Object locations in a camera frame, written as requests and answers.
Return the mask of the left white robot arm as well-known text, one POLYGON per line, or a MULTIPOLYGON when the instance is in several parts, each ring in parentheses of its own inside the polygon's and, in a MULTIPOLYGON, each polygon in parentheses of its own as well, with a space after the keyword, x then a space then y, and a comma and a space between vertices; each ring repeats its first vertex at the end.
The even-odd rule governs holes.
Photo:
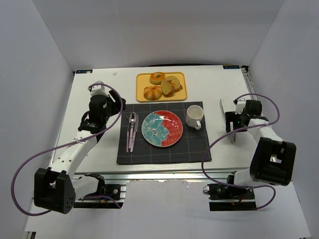
POLYGON ((39 168, 34 175, 34 204, 50 211, 67 214, 76 200, 85 197, 99 198, 106 193, 104 178, 88 173, 79 179, 73 176, 102 138, 110 117, 120 116, 125 100, 116 91, 104 91, 103 86, 89 89, 89 110, 82 116, 72 145, 66 147, 60 157, 46 169, 39 168))

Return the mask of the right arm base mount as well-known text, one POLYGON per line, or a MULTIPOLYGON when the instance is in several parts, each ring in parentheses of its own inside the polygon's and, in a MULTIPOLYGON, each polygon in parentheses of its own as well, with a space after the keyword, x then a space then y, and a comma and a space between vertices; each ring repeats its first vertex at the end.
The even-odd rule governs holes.
POLYGON ((207 184, 202 191, 209 197, 209 209, 211 212, 257 210, 255 194, 251 189, 207 184))

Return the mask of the striped round bun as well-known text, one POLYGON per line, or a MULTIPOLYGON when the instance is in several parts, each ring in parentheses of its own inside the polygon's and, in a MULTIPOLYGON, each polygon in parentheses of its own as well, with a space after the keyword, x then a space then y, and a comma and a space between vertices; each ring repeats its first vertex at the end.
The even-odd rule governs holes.
POLYGON ((162 95, 161 87, 149 86, 144 88, 144 97, 147 100, 154 101, 158 100, 162 95))

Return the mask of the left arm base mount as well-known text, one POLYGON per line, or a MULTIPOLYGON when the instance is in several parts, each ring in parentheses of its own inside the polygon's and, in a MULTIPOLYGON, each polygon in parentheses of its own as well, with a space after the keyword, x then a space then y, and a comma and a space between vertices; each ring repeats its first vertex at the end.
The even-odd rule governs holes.
POLYGON ((124 185, 108 182, 102 175, 85 174, 72 180, 75 208, 120 209, 124 204, 124 185))

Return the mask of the metal serving tongs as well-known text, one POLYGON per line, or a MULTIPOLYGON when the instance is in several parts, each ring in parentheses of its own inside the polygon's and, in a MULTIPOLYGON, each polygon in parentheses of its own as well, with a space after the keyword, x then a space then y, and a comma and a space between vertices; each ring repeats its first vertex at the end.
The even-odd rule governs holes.
MULTIPOLYGON (((219 100, 219 106, 220 106, 220 110, 221 110, 221 114, 222 114, 224 123, 226 123, 225 111, 223 108, 223 100, 222 99, 219 100)), ((228 135, 227 138, 229 139, 231 144, 234 144, 236 142, 236 133, 228 135)))

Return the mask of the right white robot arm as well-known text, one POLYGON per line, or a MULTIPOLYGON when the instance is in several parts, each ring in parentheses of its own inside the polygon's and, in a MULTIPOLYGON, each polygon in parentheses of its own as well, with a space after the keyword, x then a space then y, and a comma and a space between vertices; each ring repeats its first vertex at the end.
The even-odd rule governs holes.
POLYGON ((259 185, 287 186, 292 178, 297 147, 284 141, 262 116, 262 104, 257 100, 239 99, 235 110, 225 112, 226 132, 249 132, 257 143, 250 167, 236 171, 231 184, 255 187, 259 185))

